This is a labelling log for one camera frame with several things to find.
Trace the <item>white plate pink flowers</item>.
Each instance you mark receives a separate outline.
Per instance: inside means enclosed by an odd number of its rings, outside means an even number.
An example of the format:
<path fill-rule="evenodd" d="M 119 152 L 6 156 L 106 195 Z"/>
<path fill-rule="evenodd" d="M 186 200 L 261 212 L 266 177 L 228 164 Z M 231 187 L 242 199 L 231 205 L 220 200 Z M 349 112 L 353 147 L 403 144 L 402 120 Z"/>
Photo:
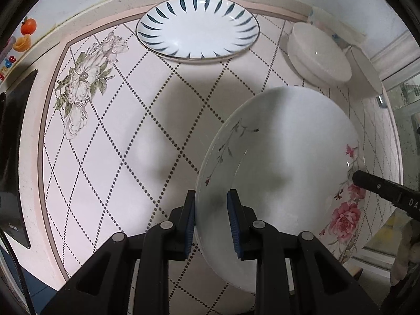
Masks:
<path fill-rule="evenodd" d="M 275 87 L 252 97 L 223 124 L 196 182 L 196 230 L 219 277 L 256 290 L 256 263 L 234 249 L 227 193 L 282 233 L 313 233 L 341 263 L 357 248 L 364 190 L 352 182 L 364 154 L 349 117 L 307 87 Z"/>

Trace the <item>white plate blue leaf pattern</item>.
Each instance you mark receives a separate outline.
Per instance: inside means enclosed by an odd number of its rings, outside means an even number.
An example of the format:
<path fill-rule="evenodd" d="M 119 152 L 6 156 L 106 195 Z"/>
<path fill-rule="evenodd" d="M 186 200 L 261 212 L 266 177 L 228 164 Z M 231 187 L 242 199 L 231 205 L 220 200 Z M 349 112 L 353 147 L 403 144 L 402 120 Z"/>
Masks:
<path fill-rule="evenodd" d="M 260 26 L 231 0 L 168 0 L 142 16 L 136 34 L 145 48 L 164 58 L 209 61 L 251 48 Z"/>

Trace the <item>large white bowl dark rim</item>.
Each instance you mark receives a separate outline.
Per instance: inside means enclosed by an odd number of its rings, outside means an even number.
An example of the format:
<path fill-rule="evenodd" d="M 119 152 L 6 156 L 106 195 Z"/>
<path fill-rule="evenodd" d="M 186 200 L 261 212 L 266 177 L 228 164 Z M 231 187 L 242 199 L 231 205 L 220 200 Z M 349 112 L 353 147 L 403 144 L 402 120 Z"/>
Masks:
<path fill-rule="evenodd" d="M 352 95 L 356 99 L 366 99 L 382 94 L 382 81 L 364 52 L 357 46 L 350 46 L 345 56 L 352 70 L 352 77 L 347 82 Z"/>

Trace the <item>plain white bowl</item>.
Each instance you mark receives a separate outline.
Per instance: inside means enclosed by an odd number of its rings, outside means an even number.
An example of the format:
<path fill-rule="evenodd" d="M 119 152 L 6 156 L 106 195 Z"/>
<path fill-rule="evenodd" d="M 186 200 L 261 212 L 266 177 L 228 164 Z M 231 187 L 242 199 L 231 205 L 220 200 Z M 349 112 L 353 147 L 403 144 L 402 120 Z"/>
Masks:
<path fill-rule="evenodd" d="M 311 24 L 293 25 L 287 54 L 295 70 L 310 84 L 337 87 L 352 77 L 352 69 L 343 51 L 324 31 Z"/>

